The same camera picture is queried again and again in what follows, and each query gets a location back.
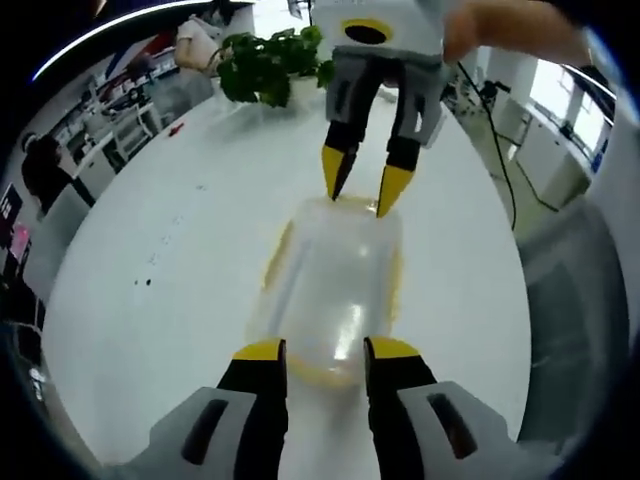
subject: plastic container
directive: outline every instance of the plastic container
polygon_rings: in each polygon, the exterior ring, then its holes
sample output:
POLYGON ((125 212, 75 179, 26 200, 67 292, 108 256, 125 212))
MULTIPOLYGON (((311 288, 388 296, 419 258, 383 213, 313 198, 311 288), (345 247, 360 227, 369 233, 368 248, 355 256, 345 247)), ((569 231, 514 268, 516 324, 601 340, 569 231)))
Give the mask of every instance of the plastic container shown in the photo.
POLYGON ((248 342, 287 340, 287 367, 331 386, 364 380, 363 339, 388 335, 401 275, 401 222, 372 200, 304 202, 267 268, 248 342))

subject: chair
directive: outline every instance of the chair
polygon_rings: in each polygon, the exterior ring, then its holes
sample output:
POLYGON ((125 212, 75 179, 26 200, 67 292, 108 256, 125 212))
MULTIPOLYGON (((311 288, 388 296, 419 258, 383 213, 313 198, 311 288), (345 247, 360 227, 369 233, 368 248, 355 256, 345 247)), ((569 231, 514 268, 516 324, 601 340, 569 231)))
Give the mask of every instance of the chair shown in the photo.
POLYGON ((532 342, 519 441, 564 454, 588 428, 626 364, 624 280, 609 230, 584 197, 519 250, 532 342))
POLYGON ((67 248, 89 209, 74 186, 69 184, 34 232, 22 278, 44 305, 48 304, 67 248))
POLYGON ((129 162, 153 138, 153 135, 140 117, 140 109, 128 109, 118 117, 113 125, 113 138, 116 150, 125 162, 129 162))

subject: wire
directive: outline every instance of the wire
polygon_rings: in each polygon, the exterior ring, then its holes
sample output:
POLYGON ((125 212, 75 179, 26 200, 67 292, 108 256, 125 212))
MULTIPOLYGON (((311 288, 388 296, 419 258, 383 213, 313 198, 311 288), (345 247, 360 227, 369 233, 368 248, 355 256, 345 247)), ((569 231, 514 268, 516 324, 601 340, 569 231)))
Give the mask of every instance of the wire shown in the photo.
POLYGON ((482 98, 482 95, 480 94, 480 90, 478 90, 478 87, 471 79, 471 76, 462 66, 462 63, 458 62, 458 67, 460 68, 460 71, 464 74, 464 76, 467 78, 467 81, 471 84, 471 87, 476 92, 476 95, 478 95, 478 98, 480 99, 480 103, 482 103, 482 108, 487 113, 487 118, 489 119, 489 124, 491 125, 491 134, 493 135, 493 141, 496 145, 496 150, 498 151, 498 157, 500 157, 500 167, 502 168, 504 180, 507 183, 507 187, 509 188, 509 195, 511 196, 511 207, 513 211, 513 217, 511 219, 511 230, 515 230, 516 228, 516 196, 513 193, 513 186, 511 185, 511 180, 509 179, 509 175, 507 175, 507 166, 504 163, 502 150, 500 150, 500 144, 498 143, 498 132, 496 131, 496 126, 493 124, 493 119, 491 118, 491 111, 489 110, 489 106, 487 105, 487 103, 484 101, 484 98, 482 98))

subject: woman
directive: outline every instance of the woman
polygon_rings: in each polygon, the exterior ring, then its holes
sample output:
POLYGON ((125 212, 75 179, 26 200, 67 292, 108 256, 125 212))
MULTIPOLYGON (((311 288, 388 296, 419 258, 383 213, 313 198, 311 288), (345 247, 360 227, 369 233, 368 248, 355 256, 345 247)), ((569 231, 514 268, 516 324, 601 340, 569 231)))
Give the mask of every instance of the woman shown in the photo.
POLYGON ((27 157, 22 163, 22 179, 31 195, 40 201, 40 209, 46 214, 62 190, 72 184, 89 206, 95 203, 87 188, 75 181, 60 168, 61 146, 51 135, 38 138, 28 133, 22 141, 27 157))

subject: white shirt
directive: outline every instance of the white shirt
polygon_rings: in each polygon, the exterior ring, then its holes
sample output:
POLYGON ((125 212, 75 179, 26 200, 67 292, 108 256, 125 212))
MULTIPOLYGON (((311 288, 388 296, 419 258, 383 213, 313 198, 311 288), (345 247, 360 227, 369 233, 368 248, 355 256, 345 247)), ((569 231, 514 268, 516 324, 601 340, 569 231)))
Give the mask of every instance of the white shirt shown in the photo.
POLYGON ((202 20, 187 20, 178 28, 176 40, 189 39, 189 59, 197 65, 203 67, 209 63, 213 54, 220 48, 218 43, 211 37, 220 39, 222 30, 206 24, 202 20))

